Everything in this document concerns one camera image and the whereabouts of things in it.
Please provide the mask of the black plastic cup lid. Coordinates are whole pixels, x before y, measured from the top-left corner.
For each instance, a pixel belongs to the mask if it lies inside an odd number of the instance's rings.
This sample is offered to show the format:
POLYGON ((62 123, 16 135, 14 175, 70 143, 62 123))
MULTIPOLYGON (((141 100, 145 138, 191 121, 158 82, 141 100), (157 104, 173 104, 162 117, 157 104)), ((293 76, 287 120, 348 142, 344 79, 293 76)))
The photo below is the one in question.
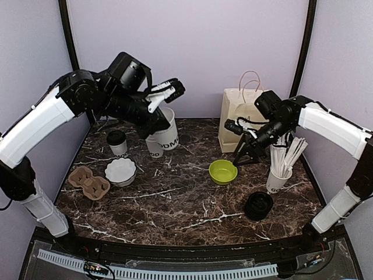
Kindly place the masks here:
POLYGON ((126 141, 126 134, 120 130, 113 130, 108 133, 106 140, 111 146, 121 145, 126 141))

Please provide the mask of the white paper cup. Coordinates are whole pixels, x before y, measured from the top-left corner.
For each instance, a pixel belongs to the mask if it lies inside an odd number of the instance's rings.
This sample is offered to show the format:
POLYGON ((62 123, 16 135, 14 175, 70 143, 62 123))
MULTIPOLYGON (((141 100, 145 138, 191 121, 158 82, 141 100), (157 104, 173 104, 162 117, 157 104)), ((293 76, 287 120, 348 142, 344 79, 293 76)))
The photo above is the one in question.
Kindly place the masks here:
POLYGON ((128 146, 126 138, 107 138, 107 143, 116 157, 128 157, 128 146))

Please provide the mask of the stack of white paper cups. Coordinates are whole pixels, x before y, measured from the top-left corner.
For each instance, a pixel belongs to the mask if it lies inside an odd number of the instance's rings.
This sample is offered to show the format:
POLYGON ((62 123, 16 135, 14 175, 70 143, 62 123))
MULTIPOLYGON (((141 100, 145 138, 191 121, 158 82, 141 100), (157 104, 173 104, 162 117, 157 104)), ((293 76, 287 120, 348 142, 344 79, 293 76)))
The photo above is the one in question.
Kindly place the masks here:
POLYGON ((158 131, 146 138, 148 151, 153 158, 160 158, 164 151, 175 149, 179 144, 175 113, 171 108, 161 108, 162 113, 170 123, 168 129, 158 131))

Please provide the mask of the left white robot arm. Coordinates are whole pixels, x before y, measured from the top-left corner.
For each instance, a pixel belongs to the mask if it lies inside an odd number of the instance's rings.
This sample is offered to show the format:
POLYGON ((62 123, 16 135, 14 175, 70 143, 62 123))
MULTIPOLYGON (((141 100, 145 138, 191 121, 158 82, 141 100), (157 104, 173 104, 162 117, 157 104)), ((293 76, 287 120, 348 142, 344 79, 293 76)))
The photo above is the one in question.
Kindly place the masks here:
POLYGON ((60 77, 1 135, 2 191, 10 200, 24 205, 69 254, 78 254, 82 241, 74 235, 68 217, 41 189, 27 154, 58 127, 87 110, 96 117, 129 122, 145 139, 170 127, 159 104, 170 103, 184 92, 177 78, 153 85, 149 69, 125 70, 119 75, 109 69, 100 73, 79 70, 60 77))

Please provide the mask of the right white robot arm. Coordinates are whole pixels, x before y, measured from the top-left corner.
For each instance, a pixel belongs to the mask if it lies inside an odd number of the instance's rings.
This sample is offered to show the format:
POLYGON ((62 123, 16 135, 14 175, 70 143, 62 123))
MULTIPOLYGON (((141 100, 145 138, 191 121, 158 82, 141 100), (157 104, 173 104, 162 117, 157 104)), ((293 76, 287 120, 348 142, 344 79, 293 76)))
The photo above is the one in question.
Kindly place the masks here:
POLYGON ((234 151, 235 166, 241 165, 240 158, 244 155, 250 157, 248 164, 258 163, 259 158, 266 155, 265 149, 268 146, 297 127, 317 133, 357 160, 345 186, 304 227, 305 235, 298 239, 297 247, 303 253, 310 253, 320 243, 319 234, 327 232, 356 205, 372 197, 372 131, 305 96, 281 100, 275 92, 269 90, 255 100, 255 106, 267 121, 262 123, 258 131, 248 128, 253 122, 243 117, 228 119, 224 124, 225 129, 241 136, 234 151))

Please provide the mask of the green bowl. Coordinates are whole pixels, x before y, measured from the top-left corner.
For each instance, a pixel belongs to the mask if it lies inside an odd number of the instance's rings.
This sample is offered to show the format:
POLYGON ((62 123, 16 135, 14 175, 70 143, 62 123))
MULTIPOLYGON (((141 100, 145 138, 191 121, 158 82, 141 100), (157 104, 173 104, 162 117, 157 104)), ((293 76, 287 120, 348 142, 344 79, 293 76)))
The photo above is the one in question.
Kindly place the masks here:
POLYGON ((210 164, 209 174, 214 183, 225 186, 237 177, 238 169, 231 161, 219 159, 210 164))

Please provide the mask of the bundle of wrapped straws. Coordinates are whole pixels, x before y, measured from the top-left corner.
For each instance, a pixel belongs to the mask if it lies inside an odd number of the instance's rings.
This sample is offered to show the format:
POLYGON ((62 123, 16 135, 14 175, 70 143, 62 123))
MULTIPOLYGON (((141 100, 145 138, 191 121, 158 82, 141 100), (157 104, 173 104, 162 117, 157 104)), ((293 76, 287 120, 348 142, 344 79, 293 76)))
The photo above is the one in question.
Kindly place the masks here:
POLYGON ((271 171, 278 178, 288 177, 295 162, 308 146, 305 138, 292 138, 290 132, 270 145, 271 171))

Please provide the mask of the white cup holding straws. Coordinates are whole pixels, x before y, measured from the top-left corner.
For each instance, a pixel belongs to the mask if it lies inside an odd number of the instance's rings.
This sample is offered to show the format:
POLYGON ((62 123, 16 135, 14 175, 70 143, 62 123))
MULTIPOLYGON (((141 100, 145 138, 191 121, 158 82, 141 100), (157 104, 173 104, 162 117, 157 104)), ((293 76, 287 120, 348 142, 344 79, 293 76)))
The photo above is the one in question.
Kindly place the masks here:
POLYGON ((278 176, 275 174, 273 167, 270 168, 268 179, 266 182, 266 190, 269 194, 278 193, 287 180, 293 175, 292 170, 288 170, 285 175, 278 176))

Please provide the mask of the beige paper bag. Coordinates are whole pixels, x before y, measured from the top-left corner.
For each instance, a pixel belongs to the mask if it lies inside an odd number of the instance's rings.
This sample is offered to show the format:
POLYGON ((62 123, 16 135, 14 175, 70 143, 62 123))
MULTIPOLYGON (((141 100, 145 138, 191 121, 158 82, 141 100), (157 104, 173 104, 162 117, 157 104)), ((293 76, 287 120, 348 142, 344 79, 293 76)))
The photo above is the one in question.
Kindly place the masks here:
POLYGON ((234 152, 241 139, 224 127, 226 120, 235 121, 238 117, 243 117, 250 121, 249 127, 256 130, 267 122, 255 106, 255 100, 265 91, 259 75, 256 74, 255 79, 245 83, 242 82, 243 79, 244 76, 240 78, 237 88, 224 89, 218 133, 222 153, 234 152))

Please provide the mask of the stack of black lids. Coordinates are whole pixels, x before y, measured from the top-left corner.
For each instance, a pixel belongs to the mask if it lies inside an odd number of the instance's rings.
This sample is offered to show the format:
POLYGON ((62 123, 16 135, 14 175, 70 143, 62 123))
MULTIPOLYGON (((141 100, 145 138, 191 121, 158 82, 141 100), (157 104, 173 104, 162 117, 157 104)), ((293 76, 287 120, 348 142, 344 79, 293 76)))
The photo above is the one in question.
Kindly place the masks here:
POLYGON ((265 219, 273 207, 272 197, 265 192, 253 192, 247 199, 244 212, 248 219, 258 222, 265 219))

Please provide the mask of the white scalloped bowl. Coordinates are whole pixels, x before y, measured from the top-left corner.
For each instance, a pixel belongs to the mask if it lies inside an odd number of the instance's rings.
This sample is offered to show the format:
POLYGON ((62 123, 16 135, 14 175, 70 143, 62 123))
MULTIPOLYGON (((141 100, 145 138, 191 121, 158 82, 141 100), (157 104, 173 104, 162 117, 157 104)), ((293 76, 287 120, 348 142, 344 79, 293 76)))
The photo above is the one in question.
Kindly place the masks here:
POLYGON ((137 173, 136 163, 130 158, 119 158, 109 163, 105 169, 106 179, 117 187, 132 184, 137 173))

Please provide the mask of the brown cardboard cup carrier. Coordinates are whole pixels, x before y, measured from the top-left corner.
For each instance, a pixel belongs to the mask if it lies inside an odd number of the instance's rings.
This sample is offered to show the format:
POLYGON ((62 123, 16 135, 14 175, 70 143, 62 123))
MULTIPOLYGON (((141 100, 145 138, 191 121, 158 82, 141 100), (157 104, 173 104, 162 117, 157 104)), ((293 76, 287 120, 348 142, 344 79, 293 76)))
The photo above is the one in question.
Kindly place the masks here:
POLYGON ((103 198, 109 192, 111 184, 100 176, 94 176, 86 166, 77 167, 68 177, 69 183, 83 190, 83 194, 92 201, 103 198))

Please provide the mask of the black table edge rail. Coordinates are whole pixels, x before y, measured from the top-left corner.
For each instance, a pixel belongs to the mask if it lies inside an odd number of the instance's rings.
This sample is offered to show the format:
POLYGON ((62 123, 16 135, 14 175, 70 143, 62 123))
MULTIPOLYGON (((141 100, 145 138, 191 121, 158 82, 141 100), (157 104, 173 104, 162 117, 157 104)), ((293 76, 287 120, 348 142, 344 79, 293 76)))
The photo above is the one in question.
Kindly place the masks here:
POLYGON ((326 258, 336 256, 344 260, 352 257, 344 226, 338 226, 334 231, 324 235, 322 240, 315 243, 307 253, 300 249, 301 236, 222 246, 147 246, 86 237, 78 237, 78 241, 83 248, 78 253, 74 253, 75 257, 104 264, 124 264, 130 260, 206 263, 249 259, 256 262, 283 263, 294 261, 296 257, 303 254, 310 257, 311 254, 318 252, 326 258))

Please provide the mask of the left black frame post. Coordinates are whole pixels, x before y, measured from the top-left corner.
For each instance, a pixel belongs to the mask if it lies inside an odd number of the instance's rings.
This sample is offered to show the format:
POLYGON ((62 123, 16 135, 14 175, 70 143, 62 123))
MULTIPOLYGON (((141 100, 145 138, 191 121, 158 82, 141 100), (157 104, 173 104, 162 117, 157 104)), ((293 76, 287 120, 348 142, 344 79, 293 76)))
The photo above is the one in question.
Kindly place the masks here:
POLYGON ((69 60, 71 63, 72 70, 75 71, 80 69, 80 66, 73 40, 67 0, 58 0, 58 6, 62 23, 62 29, 64 32, 65 43, 68 50, 69 60))

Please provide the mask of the black frame post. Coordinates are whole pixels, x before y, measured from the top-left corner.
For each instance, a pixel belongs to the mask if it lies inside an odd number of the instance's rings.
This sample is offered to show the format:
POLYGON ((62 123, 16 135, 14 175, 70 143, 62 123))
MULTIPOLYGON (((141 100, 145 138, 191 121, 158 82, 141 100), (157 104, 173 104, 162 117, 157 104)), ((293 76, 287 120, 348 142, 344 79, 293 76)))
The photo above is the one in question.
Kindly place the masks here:
POLYGON ((309 45, 311 42, 311 36, 314 26, 314 20, 316 15, 317 0, 308 1, 307 16, 305 20, 304 34, 302 37, 302 43, 300 53, 298 57, 297 67, 295 69, 294 79, 289 93, 289 98, 295 97, 298 94, 300 88, 302 75, 308 56, 309 45))
POLYGON ((68 50, 69 60, 71 63, 72 70, 75 71, 80 69, 80 66, 73 40, 67 0, 58 0, 58 6, 62 23, 62 29, 64 32, 65 43, 68 50))

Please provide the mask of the right black frame post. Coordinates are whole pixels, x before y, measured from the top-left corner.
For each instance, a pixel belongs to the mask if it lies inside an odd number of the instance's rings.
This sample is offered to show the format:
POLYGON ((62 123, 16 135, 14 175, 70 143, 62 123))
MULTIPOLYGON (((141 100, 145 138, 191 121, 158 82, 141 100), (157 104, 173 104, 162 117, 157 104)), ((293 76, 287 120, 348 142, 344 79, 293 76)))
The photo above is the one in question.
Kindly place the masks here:
POLYGON ((297 67, 295 69, 294 79, 289 93, 289 98, 295 97, 298 94, 300 88, 302 75, 308 56, 309 45, 311 42, 311 36, 314 26, 314 20, 316 15, 317 0, 308 1, 307 16, 305 20, 304 34, 302 37, 302 43, 300 53, 298 57, 297 67))

